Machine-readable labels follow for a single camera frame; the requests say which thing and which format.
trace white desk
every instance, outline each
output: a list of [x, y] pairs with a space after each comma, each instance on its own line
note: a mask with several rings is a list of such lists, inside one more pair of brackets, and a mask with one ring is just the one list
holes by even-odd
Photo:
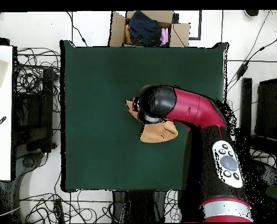
[[11, 127], [12, 127], [12, 47], [0, 45], [0, 60], [9, 63], [5, 80], [0, 87], [0, 180], [10, 180]]

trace tan cloth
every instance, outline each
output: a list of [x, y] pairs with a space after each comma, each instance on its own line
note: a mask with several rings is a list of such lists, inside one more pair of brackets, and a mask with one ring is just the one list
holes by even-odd
[[[126, 106], [132, 116], [138, 119], [138, 113], [133, 111], [132, 102], [126, 100]], [[163, 121], [157, 124], [146, 124], [141, 133], [141, 141], [148, 143], [166, 142], [176, 138], [178, 131], [171, 121]]]
[[130, 27], [129, 27], [129, 25], [126, 25], [126, 28], [125, 28], [125, 41], [129, 44], [132, 44], [131, 39], [130, 39]]

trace dark blue fabric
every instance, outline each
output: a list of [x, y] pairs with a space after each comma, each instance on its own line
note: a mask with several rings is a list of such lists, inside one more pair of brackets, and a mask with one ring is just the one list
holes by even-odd
[[141, 11], [136, 11], [129, 21], [130, 39], [133, 43], [159, 46], [161, 28], [157, 21], [147, 17]]

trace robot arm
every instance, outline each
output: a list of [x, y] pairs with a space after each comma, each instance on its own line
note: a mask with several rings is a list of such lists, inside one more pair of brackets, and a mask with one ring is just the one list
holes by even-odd
[[252, 222], [225, 119], [211, 100], [171, 86], [147, 86], [134, 98], [133, 110], [145, 124], [169, 120], [184, 124], [192, 132], [199, 131], [200, 150], [194, 154], [198, 162], [190, 164], [187, 178], [195, 182], [186, 191], [193, 187], [198, 192], [200, 222]]

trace white cable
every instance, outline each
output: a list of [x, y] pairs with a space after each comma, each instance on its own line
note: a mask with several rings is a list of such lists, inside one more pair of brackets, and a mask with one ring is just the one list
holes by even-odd
[[9, 212], [7, 212], [7, 213], [4, 213], [4, 214], [2, 214], [2, 215], [0, 215], [0, 216], [4, 216], [4, 215], [7, 215], [7, 214], [10, 214], [10, 213], [12, 213], [12, 212], [14, 212], [14, 211], [16, 211], [17, 209], [20, 209], [21, 207], [19, 206], [18, 208], [16, 208], [16, 209], [13, 209], [12, 211], [9, 211]]

